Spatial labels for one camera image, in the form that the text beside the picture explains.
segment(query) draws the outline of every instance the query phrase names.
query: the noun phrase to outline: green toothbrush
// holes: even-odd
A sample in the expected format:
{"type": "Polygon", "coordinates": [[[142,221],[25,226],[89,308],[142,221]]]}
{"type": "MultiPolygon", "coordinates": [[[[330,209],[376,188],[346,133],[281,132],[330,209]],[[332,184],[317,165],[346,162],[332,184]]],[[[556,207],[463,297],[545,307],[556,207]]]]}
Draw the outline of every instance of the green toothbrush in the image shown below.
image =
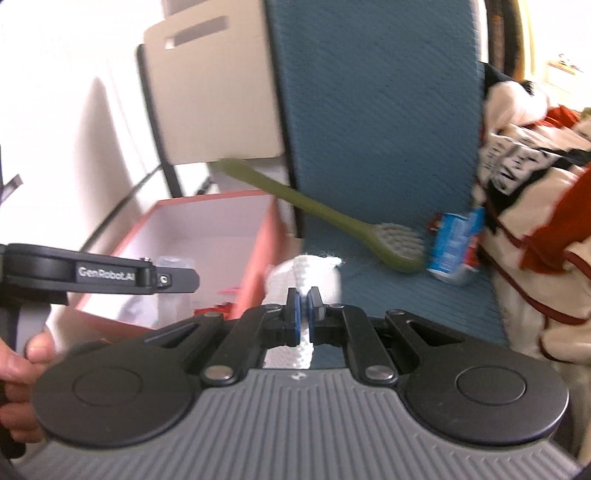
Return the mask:
{"type": "Polygon", "coordinates": [[[245,160],[226,158],[215,165],[226,175],[271,193],[357,237],[394,270],[412,273],[424,268],[423,240],[409,227],[394,223],[373,225],[351,218],[257,172],[245,160]]]}

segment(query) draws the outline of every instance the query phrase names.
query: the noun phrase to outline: circular pad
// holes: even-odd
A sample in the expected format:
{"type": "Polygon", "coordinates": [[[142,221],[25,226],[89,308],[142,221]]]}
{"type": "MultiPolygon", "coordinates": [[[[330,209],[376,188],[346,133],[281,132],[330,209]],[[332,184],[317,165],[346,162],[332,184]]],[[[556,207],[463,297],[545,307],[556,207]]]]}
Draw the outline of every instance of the circular pad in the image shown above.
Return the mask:
{"type": "Polygon", "coordinates": [[[74,383],[74,394],[88,405],[112,407],[127,403],[141,391],[139,375],[122,368],[99,368],[74,383]]]}
{"type": "Polygon", "coordinates": [[[552,434],[569,401],[555,370],[476,339],[423,349],[404,393],[427,427],[483,446],[521,445],[552,434]]]}
{"type": "Polygon", "coordinates": [[[50,368],[37,381],[32,404],[51,436],[117,448],[175,425],[193,404],[193,386],[172,349],[113,345],[50,368]]]}
{"type": "Polygon", "coordinates": [[[525,393],[520,374],[501,367],[476,367],[462,372],[457,389],[466,398],[483,405],[508,405],[525,393]]]}

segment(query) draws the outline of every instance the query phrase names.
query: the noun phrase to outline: toothbrush handle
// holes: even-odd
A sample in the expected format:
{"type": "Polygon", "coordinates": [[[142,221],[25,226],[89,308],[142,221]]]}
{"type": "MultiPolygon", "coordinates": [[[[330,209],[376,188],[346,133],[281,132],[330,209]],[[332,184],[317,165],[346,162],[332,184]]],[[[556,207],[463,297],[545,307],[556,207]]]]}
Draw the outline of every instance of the toothbrush handle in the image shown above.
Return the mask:
{"type": "Polygon", "coordinates": [[[226,175],[248,183],[267,193],[271,193],[272,195],[304,210],[306,213],[311,213],[312,215],[316,215],[317,217],[332,223],[341,230],[349,232],[357,237],[364,237],[366,234],[369,226],[367,223],[337,212],[336,210],[333,210],[332,208],[327,207],[278,181],[270,179],[262,173],[257,172],[244,160],[227,158],[224,160],[218,160],[215,162],[215,165],[216,168],[219,168],[226,175]]]}

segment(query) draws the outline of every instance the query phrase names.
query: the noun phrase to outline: white towel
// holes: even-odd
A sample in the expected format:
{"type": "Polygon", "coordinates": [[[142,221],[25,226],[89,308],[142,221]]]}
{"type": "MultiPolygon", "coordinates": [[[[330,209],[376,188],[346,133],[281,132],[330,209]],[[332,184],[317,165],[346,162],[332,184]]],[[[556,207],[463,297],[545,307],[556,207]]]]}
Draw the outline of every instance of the white towel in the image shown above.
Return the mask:
{"type": "MultiPolygon", "coordinates": [[[[288,288],[297,288],[305,296],[312,287],[318,287],[326,304],[340,302],[340,274],[337,267],[341,259],[299,255],[275,267],[267,277],[267,296],[263,304],[285,304],[288,288]]],[[[308,322],[304,317],[301,324],[300,345],[294,348],[279,346],[272,348],[265,356],[265,368],[310,367],[314,346],[310,343],[308,322]]]]}

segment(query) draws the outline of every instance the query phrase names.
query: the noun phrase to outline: white wall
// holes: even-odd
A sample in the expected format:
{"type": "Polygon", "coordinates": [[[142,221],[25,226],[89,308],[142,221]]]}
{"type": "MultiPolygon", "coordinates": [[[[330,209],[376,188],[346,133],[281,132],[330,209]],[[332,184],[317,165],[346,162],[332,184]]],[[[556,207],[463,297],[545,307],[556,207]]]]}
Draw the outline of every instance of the white wall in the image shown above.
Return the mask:
{"type": "MultiPolygon", "coordinates": [[[[24,184],[0,208],[0,243],[79,249],[157,165],[135,62],[160,0],[4,0],[0,4],[0,145],[5,181],[24,184]]],[[[183,170],[192,193],[206,173],[183,170]]],[[[94,249],[109,252],[156,200],[146,185],[94,249]]]]}
{"type": "Polygon", "coordinates": [[[569,107],[591,106],[591,1],[530,0],[535,41],[535,79],[547,78],[547,64],[564,53],[583,70],[569,107]]]}

